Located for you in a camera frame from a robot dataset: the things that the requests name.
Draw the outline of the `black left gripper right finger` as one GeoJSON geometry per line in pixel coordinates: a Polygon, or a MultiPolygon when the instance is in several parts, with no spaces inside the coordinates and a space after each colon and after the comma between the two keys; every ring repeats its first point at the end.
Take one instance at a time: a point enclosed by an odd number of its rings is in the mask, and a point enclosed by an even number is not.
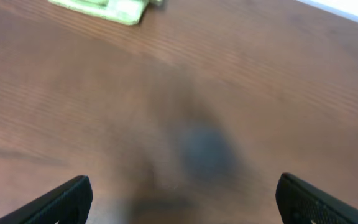
{"type": "Polygon", "coordinates": [[[275,199],[284,224],[358,224],[358,209],[291,173],[283,173],[275,199]]]}

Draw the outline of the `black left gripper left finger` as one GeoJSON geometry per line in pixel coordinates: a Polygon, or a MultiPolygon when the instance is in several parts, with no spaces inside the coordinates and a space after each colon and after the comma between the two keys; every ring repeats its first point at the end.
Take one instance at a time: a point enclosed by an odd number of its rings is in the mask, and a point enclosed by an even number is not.
{"type": "Polygon", "coordinates": [[[0,218],[0,224],[85,224],[93,201],[89,177],[79,175],[0,218]]]}

